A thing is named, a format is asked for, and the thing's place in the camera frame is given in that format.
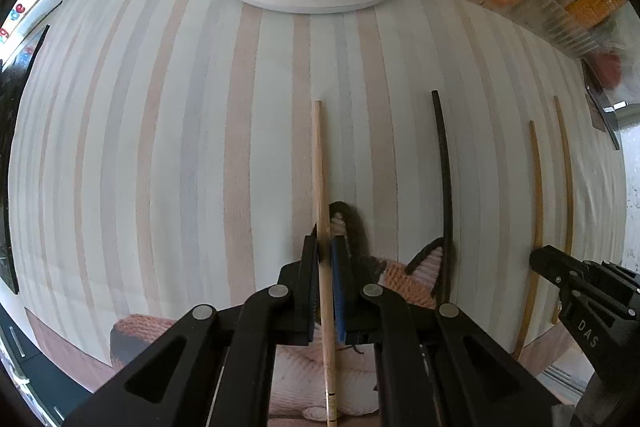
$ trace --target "orange box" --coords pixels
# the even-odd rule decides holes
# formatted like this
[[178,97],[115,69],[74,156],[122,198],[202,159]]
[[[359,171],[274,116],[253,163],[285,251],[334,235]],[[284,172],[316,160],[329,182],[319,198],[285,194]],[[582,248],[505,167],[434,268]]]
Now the orange box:
[[591,28],[625,2],[626,0],[575,0],[566,7],[566,10],[584,28]]

